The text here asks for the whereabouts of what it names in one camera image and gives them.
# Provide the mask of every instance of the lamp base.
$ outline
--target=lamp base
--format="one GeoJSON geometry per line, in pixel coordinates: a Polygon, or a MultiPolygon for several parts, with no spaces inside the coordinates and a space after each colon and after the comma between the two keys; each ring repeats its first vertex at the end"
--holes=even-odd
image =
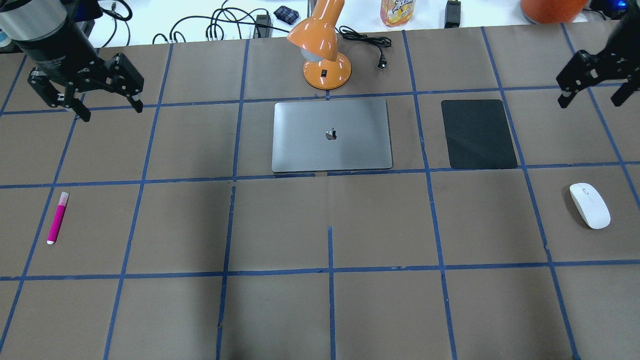
{"type": "Polygon", "coordinates": [[[302,68],[309,85],[320,90],[333,90],[344,85],[351,77],[351,62],[342,53],[335,61],[305,62],[302,68]]]}

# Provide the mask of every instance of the silver laptop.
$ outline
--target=silver laptop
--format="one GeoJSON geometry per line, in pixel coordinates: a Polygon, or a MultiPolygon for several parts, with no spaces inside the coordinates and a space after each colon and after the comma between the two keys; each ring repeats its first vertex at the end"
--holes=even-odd
{"type": "Polygon", "coordinates": [[[384,169],[392,165],[384,98],[275,105],[273,172],[384,169]]]}

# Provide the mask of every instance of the marker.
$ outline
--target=marker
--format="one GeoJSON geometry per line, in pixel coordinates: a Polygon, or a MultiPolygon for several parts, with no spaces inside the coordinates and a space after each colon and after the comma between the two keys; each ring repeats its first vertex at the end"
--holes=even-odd
{"type": "Polygon", "coordinates": [[[58,239],[58,233],[60,232],[60,225],[62,225],[62,217],[65,216],[65,210],[67,209],[67,199],[69,193],[63,192],[60,195],[60,201],[58,201],[58,208],[56,209],[56,215],[53,217],[53,223],[51,224],[51,230],[49,230],[49,236],[47,237],[47,244],[52,245],[58,239]]]}

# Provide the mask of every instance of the computer mouse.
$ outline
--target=computer mouse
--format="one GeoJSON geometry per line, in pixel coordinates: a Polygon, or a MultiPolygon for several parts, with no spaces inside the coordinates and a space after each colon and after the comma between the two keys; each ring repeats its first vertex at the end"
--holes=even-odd
{"type": "Polygon", "coordinates": [[[611,215],[607,204],[602,200],[598,191],[587,183],[577,183],[569,186],[571,198],[575,202],[584,222],[592,229],[602,229],[611,222],[611,215]]]}

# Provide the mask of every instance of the desk lamp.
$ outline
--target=desk lamp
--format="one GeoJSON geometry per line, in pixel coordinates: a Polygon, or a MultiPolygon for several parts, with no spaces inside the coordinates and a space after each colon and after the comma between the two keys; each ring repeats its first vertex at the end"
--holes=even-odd
{"type": "Polygon", "coordinates": [[[309,85],[333,90],[344,85],[351,76],[351,62],[338,53],[335,25],[344,0],[320,0],[310,17],[301,21],[287,35],[307,59],[302,73],[309,85]]]}

